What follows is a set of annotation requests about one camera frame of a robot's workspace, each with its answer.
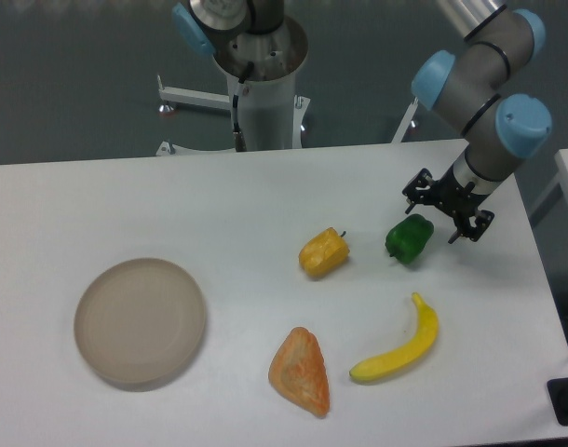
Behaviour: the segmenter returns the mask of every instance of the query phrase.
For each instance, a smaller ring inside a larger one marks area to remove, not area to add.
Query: plate
[[[135,259],[88,287],[75,313],[74,337],[101,377],[136,386],[180,371],[205,322],[201,290],[187,272],[167,261]]]

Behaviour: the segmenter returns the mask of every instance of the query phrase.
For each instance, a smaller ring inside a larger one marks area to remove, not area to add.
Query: yellow banana
[[[410,365],[433,346],[440,327],[437,313],[416,292],[412,294],[412,301],[418,314],[418,328],[414,337],[405,345],[358,363],[350,370],[350,377],[357,382],[381,379]]]

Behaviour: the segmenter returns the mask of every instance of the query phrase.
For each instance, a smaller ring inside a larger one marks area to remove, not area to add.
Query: blue joint cap
[[[545,29],[545,23],[543,23],[540,17],[538,17],[528,9],[516,9],[514,11],[514,14],[523,16],[526,21],[528,21],[528,24],[533,30],[534,50],[531,59],[534,59],[536,55],[541,51],[541,49],[543,49],[543,47],[545,46],[545,41],[547,40],[547,30]]]
[[[209,56],[216,52],[216,48],[182,4],[177,3],[172,9],[172,21],[181,37],[196,53]]]
[[[455,56],[445,50],[438,51],[429,58],[412,81],[412,94],[427,110],[431,110],[445,87]]]
[[[512,95],[497,107],[495,129],[506,149],[518,158],[530,158],[553,128],[548,108],[528,95]]]

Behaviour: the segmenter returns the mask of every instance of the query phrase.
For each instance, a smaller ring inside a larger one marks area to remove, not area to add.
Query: gray floor
[[[153,156],[166,139],[200,150],[232,147],[229,118],[184,109],[158,115],[165,85],[225,93],[211,60],[173,29],[165,0],[0,0],[0,164]],[[389,142],[412,100],[410,83],[439,49],[464,44],[432,1],[288,0],[309,59],[299,93],[312,99],[308,146]],[[548,43],[502,93],[525,92],[553,114],[541,153],[517,173],[530,206],[568,148],[568,0],[513,0],[538,13]],[[456,138],[419,110],[412,139]],[[562,201],[534,230],[551,288],[568,313],[568,211]]]

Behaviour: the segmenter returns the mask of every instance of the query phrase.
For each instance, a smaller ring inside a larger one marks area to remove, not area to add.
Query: toy bread
[[[318,340],[305,328],[294,328],[269,368],[269,382],[292,403],[315,416],[330,410],[330,388]]]

